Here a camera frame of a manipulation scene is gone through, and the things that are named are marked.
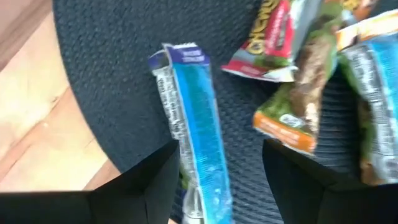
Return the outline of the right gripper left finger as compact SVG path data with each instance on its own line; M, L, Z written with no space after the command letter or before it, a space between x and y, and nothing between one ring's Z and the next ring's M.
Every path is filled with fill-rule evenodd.
M0 193L0 224L167 224L178 149L178 141L170 141L94 190Z

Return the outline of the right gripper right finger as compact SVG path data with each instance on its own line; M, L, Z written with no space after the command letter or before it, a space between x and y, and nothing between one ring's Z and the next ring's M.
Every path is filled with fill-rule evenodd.
M398 224L398 184L363 184L271 139L262 160L284 224Z

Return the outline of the blue foil snack bar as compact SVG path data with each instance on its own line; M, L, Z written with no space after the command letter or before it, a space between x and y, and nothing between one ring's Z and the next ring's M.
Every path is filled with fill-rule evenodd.
M398 33L343 49L339 63L359 97L361 179L398 184Z
M209 57L197 44L164 44L148 60L169 128L180 144L182 224L233 224Z

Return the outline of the orange Chewy granola bar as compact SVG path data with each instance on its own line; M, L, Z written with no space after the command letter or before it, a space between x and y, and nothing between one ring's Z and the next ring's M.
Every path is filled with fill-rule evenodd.
M313 154L320 132L322 94L336 67L341 19L321 16L312 24L296 60L292 83L282 84L254 113L253 127L282 145Z

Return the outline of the red Chewy granola bar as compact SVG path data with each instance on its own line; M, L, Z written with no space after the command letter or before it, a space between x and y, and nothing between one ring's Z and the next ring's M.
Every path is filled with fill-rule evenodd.
M225 72L256 80L294 80L294 60L322 0L262 0L247 41L234 53Z

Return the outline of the round dark woven placemat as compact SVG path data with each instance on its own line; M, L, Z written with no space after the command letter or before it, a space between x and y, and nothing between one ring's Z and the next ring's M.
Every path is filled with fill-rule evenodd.
M209 57L233 199L233 224L284 224L262 160L265 140L282 144L253 127L254 113L284 83L240 77L221 69L247 41L261 3L53 0L70 85L97 141L121 174L176 140L149 57L164 44L191 42ZM336 67L323 90L315 151L301 154L366 184L359 164L363 138L359 97L340 67L339 53L373 37L398 33L398 0L322 0L302 46L312 24L321 16L342 21L335 32ZM178 145L179 180L169 220L182 224L185 190L179 141Z

